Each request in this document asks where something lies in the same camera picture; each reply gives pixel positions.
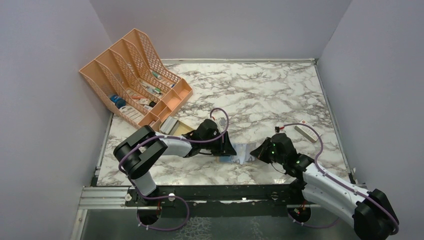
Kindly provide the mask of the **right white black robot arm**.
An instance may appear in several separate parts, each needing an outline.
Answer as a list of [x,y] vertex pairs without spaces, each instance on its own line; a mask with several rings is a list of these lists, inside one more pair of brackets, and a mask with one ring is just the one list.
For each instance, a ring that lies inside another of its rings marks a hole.
[[324,169],[311,157],[298,153],[285,133],[267,137],[250,154],[267,163],[282,165],[295,180],[289,199],[317,204],[349,224],[362,240],[385,240],[399,230],[399,220],[387,195],[349,183]]

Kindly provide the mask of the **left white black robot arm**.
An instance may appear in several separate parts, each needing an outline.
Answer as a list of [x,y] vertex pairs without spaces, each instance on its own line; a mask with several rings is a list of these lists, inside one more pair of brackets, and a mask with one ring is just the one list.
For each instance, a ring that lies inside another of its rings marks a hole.
[[139,190],[138,199],[144,205],[157,200],[157,185],[150,168],[161,156],[190,158],[207,150],[212,156],[235,156],[228,133],[212,119],[204,120],[195,130],[180,136],[164,135],[145,125],[113,150],[118,168]]

